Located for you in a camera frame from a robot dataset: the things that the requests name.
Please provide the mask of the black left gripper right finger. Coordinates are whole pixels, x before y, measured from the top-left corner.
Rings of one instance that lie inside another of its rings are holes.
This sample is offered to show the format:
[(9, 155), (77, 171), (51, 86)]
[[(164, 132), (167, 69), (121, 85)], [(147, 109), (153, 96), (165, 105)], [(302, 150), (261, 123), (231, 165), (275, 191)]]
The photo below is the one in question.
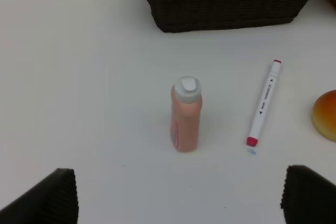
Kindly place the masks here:
[(335, 184), (304, 165), (288, 166), (280, 208), (286, 223), (335, 223)]

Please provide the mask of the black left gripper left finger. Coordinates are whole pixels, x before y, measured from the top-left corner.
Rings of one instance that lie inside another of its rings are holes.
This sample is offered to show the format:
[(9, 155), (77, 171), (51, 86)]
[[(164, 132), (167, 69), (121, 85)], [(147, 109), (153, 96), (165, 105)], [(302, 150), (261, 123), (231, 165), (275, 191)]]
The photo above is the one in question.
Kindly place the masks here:
[(1, 223), (77, 223), (75, 171), (58, 168), (1, 209)]

